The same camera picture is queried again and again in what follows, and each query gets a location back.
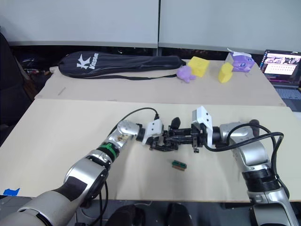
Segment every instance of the bag strap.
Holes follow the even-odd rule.
[[[161,77],[129,77],[129,76],[123,76],[123,75],[101,75],[101,76],[95,76],[95,77],[83,77],[82,79],[128,79],[132,81],[141,81],[141,80],[153,80],[153,79],[160,79],[160,78],[174,78],[177,77],[176,74],[171,75],[165,75]]]

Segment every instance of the black pants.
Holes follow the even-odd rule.
[[[134,205],[127,205],[117,209],[109,218],[105,226],[144,226],[144,211]],[[166,214],[168,226],[192,226],[192,221],[185,206],[171,203]]]

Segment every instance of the cardboard sheet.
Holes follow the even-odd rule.
[[[38,196],[61,186],[69,167],[97,148],[111,128],[140,107],[157,109],[165,128],[174,117],[181,127],[191,124],[191,112],[201,106],[126,102],[35,100],[0,148],[0,194],[20,188],[19,196]],[[287,107],[205,105],[213,124],[258,119],[271,131],[285,134],[278,151],[277,168],[291,200],[301,200],[301,124]],[[142,123],[154,113],[143,110],[128,119]],[[269,156],[270,139],[264,140]],[[183,171],[172,161],[187,164]],[[178,151],[150,151],[134,142],[120,153],[108,177],[109,198],[122,200],[248,201],[245,182],[231,151],[193,153],[190,145]]]
[[[54,74],[36,99],[101,100],[167,104],[263,105],[285,106],[258,65],[250,72],[234,72],[229,82],[221,84],[218,73],[224,61],[211,60],[203,76],[189,84],[178,78],[149,81],[125,79],[75,79],[53,67]],[[118,73],[124,76],[160,77],[175,70]]]

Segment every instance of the cable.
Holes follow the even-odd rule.
[[[241,124],[241,125],[238,125],[238,126],[234,127],[234,128],[229,132],[229,134],[228,134],[228,136],[227,136],[227,145],[230,144],[230,136],[231,136],[231,134],[232,134],[235,130],[237,130],[237,129],[241,128],[241,127],[246,127],[246,126],[250,126],[250,127],[258,127],[258,128],[263,129],[263,130],[266,131],[267,133],[270,133],[270,132],[271,132],[271,131],[269,131],[266,127],[264,127],[264,126],[262,126],[262,125],[259,125],[259,124],[254,124],[254,123],[245,123],[245,124]],[[272,139],[272,142],[273,142],[273,148],[274,148],[275,145],[276,145],[276,141],[275,141],[275,138],[274,138],[274,137],[271,137],[271,139]]]
[[[251,139],[248,139],[246,141],[243,141],[243,142],[239,142],[235,145],[229,145],[230,144],[230,136],[231,134],[241,128],[241,127],[245,127],[245,126],[250,126],[250,127],[258,127],[258,128],[261,128],[263,129],[264,131],[267,132],[267,134],[264,134],[264,135],[261,135],[261,136],[258,136],[258,137],[254,137],[254,138],[251,138]],[[278,138],[278,141],[276,142],[275,140],[275,136],[279,136]],[[256,142],[256,141],[259,141],[259,140],[262,140],[262,139],[265,139],[265,138],[269,138],[271,137],[272,139],[272,143],[273,143],[273,153],[272,153],[272,157],[271,157],[271,168],[272,168],[272,171],[277,179],[277,181],[279,182],[279,184],[283,187],[284,191],[285,191],[285,194],[287,196],[287,198],[289,199],[290,197],[290,193],[288,191],[288,188],[286,187],[286,185],[283,183],[283,181],[280,179],[278,173],[277,173],[277,167],[276,167],[276,163],[277,163],[277,151],[278,151],[278,148],[280,147],[280,144],[283,140],[283,137],[284,137],[284,134],[283,133],[280,133],[280,132],[273,132],[271,133],[270,130],[268,130],[266,127],[262,126],[262,125],[258,125],[258,124],[253,124],[253,123],[245,123],[245,124],[241,124],[241,125],[238,125],[236,127],[234,127],[230,132],[229,134],[227,135],[227,140],[226,140],[226,143],[227,143],[227,147],[221,147],[221,148],[210,148],[208,147],[207,143],[206,143],[206,140],[204,140],[204,146],[209,150],[209,151],[213,151],[213,152],[222,152],[222,151],[227,151],[227,150],[230,150],[230,149],[234,149],[234,148],[238,148],[238,147],[241,147],[243,145],[247,145],[247,144],[250,144],[250,143],[253,143],[253,142]]]
[[[150,206],[151,204],[152,204],[152,201],[150,203],[135,203],[134,205]]]
[[[89,226],[93,226],[95,225],[100,219],[102,219],[103,217],[103,214],[105,212],[105,210],[107,209],[107,206],[108,206],[108,199],[109,199],[109,189],[108,189],[108,185],[107,185],[107,182],[105,181],[104,183],[104,187],[105,187],[105,203],[104,203],[104,207],[103,209],[100,210],[100,215],[89,225]],[[100,192],[100,195],[99,195],[99,202],[102,203],[102,200],[101,200],[101,192]]]
[[[207,145],[207,142],[206,142],[205,139],[204,139],[203,142],[204,142],[205,148],[208,149],[209,151],[223,152],[223,151],[228,151],[228,150],[231,150],[231,149],[235,149],[235,148],[238,148],[238,147],[250,144],[250,143],[254,143],[254,142],[259,141],[259,140],[263,140],[263,139],[266,139],[266,138],[269,138],[269,137],[275,137],[275,136],[284,136],[284,135],[283,135],[283,133],[280,133],[280,132],[272,132],[272,133],[267,133],[267,134],[260,135],[258,137],[253,137],[253,138],[248,139],[248,140],[244,140],[244,141],[239,142],[239,143],[234,144],[234,145],[230,145],[230,146],[227,146],[227,147],[219,147],[219,148],[210,148]]]
[[[99,219],[99,225],[100,226],[103,226],[103,198],[102,198],[102,191],[100,191],[99,193],[99,216],[100,216],[100,219]]]
[[[156,115],[155,115],[155,119],[159,118],[159,114],[158,112],[156,111],[156,109],[152,108],[152,107],[143,107],[143,108],[139,108],[139,109],[136,109],[132,112],[130,112],[129,114],[127,114],[126,116],[124,116],[118,123],[120,123],[122,120],[124,120],[125,118],[127,118],[128,116],[130,116],[131,114],[137,112],[137,111],[141,111],[141,110],[145,110],[145,109],[150,109],[150,110],[153,110]],[[109,135],[117,128],[117,125],[118,123],[113,127],[113,129],[111,130],[111,132],[109,133]]]

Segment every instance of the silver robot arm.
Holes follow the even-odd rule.
[[[220,136],[226,143],[228,133],[240,125],[240,122],[220,126]],[[251,127],[235,130],[231,136],[232,144],[253,138]],[[298,220],[289,203],[283,187],[281,187],[272,172],[267,152],[260,141],[233,149],[233,157],[242,172],[248,188],[248,196],[254,204],[253,220],[261,226],[264,224],[281,224],[298,226]]]
[[[64,226],[85,201],[95,198],[108,177],[111,164],[139,134],[140,127],[121,121],[117,128],[95,150],[75,163],[65,176],[63,185],[34,198],[1,226]]]

